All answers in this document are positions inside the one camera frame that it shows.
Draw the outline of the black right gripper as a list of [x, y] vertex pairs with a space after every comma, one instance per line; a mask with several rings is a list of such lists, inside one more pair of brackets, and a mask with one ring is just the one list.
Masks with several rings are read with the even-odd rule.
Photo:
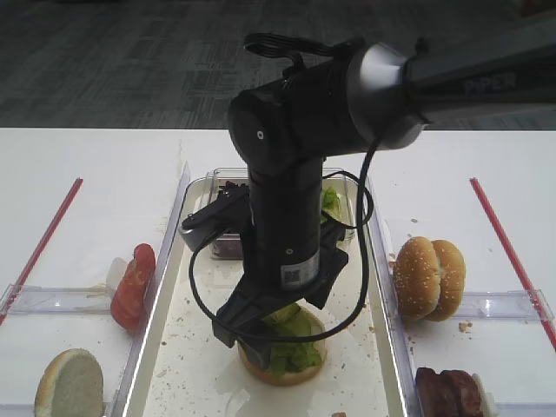
[[334, 282], [348, 264], [348, 254], [337, 248], [345, 237], [341, 225], [322, 225], [320, 247], [299, 264], [275, 267], [251, 237], [241, 236], [243, 276], [212, 320], [214, 336], [231, 348], [236, 341], [248, 362], [267, 370], [277, 333], [262, 320], [281, 308], [305, 300], [324, 308]]

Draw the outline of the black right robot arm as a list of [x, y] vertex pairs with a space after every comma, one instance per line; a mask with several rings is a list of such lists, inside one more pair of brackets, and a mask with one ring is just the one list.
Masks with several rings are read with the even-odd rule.
[[214, 329], [265, 367], [279, 336], [264, 317], [301, 299], [322, 307], [348, 261], [336, 246], [342, 226], [321, 220], [326, 158], [402, 149], [437, 122], [551, 108], [555, 32], [543, 21], [440, 51], [420, 39], [412, 56], [272, 33], [248, 35], [245, 48], [292, 64], [230, 104], [248, 185], [218, 198], [216, 221], [240, 236], [244, 272]]

